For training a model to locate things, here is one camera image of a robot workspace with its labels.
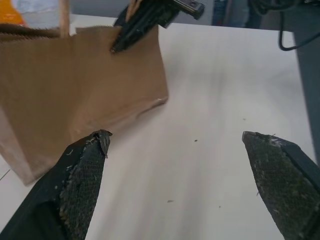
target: orange object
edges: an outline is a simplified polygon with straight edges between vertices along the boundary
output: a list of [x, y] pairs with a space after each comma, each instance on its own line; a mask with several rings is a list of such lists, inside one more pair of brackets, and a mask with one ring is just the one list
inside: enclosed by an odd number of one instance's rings
[[0, 23], [24, 25], [21, 14], [12, 6], [11, 0], [0, 0]]

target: white table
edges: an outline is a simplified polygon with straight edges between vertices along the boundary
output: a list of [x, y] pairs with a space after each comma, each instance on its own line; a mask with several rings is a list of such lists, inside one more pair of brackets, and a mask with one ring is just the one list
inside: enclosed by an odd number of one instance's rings
[[[72, 26], [113, 21], [76, 16]], [[160, 30], [169, 101], [113, 137], [86, 239], [283, 240], [241, 139], [243, 131], [276, 134], [315, 158], [296, 53], [279, 50], [277, 37], [186, 24]], [[0, 231], [31, 187], [13, 171], [0, 180]]]

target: brown paper bag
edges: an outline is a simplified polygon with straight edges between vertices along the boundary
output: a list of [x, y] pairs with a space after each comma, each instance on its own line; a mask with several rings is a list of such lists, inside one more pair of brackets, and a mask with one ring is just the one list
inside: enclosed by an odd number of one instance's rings
[[25, 184], [72, 142], [99, 129], [116, 132], [167, 101], [158, 28], [111, 54], [119, 30], [0, 41], [0, 153]]

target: paper bag handle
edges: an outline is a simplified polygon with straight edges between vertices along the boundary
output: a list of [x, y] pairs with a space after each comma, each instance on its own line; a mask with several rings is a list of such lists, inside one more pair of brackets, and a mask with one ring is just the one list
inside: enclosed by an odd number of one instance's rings
[[60, 25], [60, 37], [66, 38], [70, 29], [70, 3], [69, 0], [59, 0], [59, 25]]

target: table surface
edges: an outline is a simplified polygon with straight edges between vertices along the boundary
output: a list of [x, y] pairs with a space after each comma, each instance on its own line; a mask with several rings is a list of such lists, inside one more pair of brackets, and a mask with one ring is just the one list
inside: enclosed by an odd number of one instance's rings
[[[114, 21], [74, 17], [72, 29]], [[283, 240], [242, 143], [243, 131], [275, 134], [315, 159], [296, 52], [279, 50], [277, 37], [160, 30], [169, 101], [113, 137], [87, 240]], [[0, 178], [8, 170], [0, 159]], [[0, 231], [31, 188], [12, 170], [0, 180]]]

